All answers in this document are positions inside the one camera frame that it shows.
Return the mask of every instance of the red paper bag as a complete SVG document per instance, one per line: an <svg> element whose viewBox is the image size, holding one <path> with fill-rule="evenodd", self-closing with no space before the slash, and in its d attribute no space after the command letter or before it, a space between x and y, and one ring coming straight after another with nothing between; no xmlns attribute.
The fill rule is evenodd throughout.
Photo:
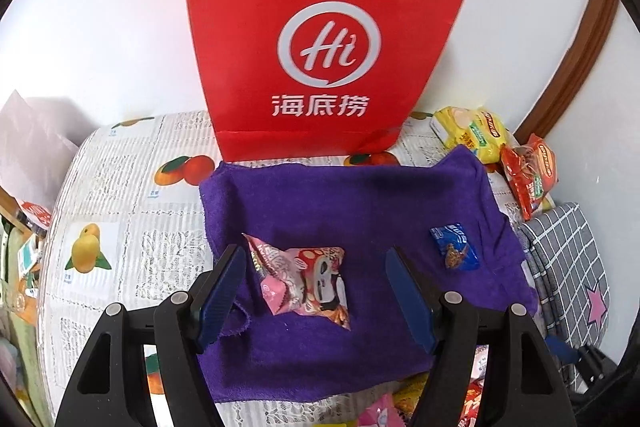
<svg viewBox="0 0 640 427"><path fill-rule="evenodd" d="M226 161L381 152L463 0L187 0Z"/></svg>

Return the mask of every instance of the silver screw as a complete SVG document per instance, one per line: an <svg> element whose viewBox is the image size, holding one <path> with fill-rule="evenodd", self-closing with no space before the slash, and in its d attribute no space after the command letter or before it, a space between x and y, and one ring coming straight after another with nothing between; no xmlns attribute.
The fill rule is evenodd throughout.
<svg viewBox="0 0 640 427"><path fill-rule="evenodd" d="M122 309L122 306L117 302L109 304L106 309L107 315L109 315L110 317L113 317L113 315L117 315L118 313L120 313L121 309Z"/></svg>
<svg viewBox="0 0 640 427"><path fill-rule="evenodd" d="M460 295L458 292L446 292L444 294L444 299L449 304L460 304L460 302L462 302L462 295Z"/></svg>
<svg viewBox="0 0 640 427"><path fill-rule="evenodd" d="M527 314L527 309L520 303L516 302L511 305L511 311L518 317L524 317Z"/></svg>
<svg viewBox="0 0 640 427"><path fill-rule="evenodd" d="M176 292L171 295L171 302L174 304L183 304L187 302L189 295L187 292Z"/></svg>

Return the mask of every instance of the white circle logo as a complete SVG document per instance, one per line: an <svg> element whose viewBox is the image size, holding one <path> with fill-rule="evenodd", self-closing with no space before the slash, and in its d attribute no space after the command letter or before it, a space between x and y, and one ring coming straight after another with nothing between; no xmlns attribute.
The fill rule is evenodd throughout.
<svg viewBox="0 0 640 427"><path fill-rule="evenodd" d="M298 28L300 28L300 26L302 26L302 24L307 20L311 19L311 17L315 17L316 15L323 13L338 13L353 18L362 26L362 28L364 28L364 31L367 34L367 39L369 40L369 49L362 63L354 71L335 82L331 82L324 78L316 78L305 73L305 71L295 64L291 55L291 41L293 40ZM318 54L321 51L326 51L324 61L322 62L322 66L324 68L331 66L335 55L340 49L341 53L337 64L339 66L352 66L354 64L355 59L349 60L349 58L351 52L356 46L356 35L350 35L351 42L348 42L347 44L342 43L349 32L347 28L343 28L333 42L324 42L334 25L334 21L327 22L324 28L318 33L318 36L312 45L300 52L301 57L306 57L305 66L303 67L304 70L310 71L313 69L316 59L318 58ZM350 84L354 80L358 80L373 67L373 64L375 64L378 59L378 55L380 54L381 44L382 39L378 25L371 15L365 12L362 8L340 1L319 2L300 10L284 25L284 28L280 33L280 37L278 38L278 60L286 73L300 84L323 88L340 87Z"/></svg>

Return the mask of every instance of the pink snack package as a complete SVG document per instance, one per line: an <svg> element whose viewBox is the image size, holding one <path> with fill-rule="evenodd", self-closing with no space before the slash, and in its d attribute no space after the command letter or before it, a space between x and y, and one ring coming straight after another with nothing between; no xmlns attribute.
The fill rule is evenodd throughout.
<svg viewBox="0 0 640 427"><path fill-rule="evenodd" d="M387 393L358 416L357 425L358 427L404 427L404 422L394 407L393 396Z"/></svg>
<svg viewBox="0 0 640 427"><path fill-rule="evenodd" d="M340 264L339 247L279 250L257 237L243 234L249 244L260 289L271 313L295 311L299 315L323 315L350 329Z"/></svg>

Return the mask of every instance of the pink star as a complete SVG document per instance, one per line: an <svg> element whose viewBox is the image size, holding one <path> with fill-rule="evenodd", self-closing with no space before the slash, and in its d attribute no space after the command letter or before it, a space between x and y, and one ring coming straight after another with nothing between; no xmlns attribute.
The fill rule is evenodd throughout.
<svg viewBox="0 0 640 427"><path fill-rule="evenodd" d="M587 296L589 297L591 303L591 309L589 310L589 320L587 321L587 324L596 323L598 325L598 330L600 330L600 327L602 325L602 318L607 312L607 306L602 300L600 287L596 284L593 290L587 287L585 287L584 289L587 290Z"/></svg>

